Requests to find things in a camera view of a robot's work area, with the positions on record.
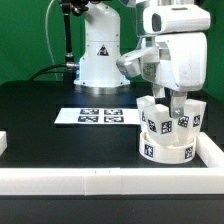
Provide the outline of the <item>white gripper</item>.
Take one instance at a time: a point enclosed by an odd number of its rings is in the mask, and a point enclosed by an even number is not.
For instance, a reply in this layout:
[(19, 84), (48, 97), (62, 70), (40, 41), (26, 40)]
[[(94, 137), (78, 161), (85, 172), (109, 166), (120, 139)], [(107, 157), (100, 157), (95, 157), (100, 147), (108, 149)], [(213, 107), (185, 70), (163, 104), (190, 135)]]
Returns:
[(164, 87), (171, 89), (171, 117), (183, 117), (186, 92), (200, 90), (205, 82), (206, 36), (202, 32), (160, 35), (147, 50), (141, 57), (143, 79), (154, 83), (155, 99), (165, 97)]

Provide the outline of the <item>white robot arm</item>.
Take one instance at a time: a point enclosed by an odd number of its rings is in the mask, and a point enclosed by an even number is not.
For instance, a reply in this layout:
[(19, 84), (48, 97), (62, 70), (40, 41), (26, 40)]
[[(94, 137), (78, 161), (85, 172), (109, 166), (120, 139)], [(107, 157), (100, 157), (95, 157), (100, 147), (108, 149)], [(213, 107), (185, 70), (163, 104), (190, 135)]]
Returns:
[(187, 94), (202, 88), (206, 77), (209, 12), (195, 0), (120, 0), (136, 12), (138, 44), (120, 53), (120, 17), (104, 3), (85, 13), (85, 53), (78, 83), (98, 93), (117, 88), (126, 77), (153, 84), (159, 100), (170, 90), (170, 115), (184, 115)]

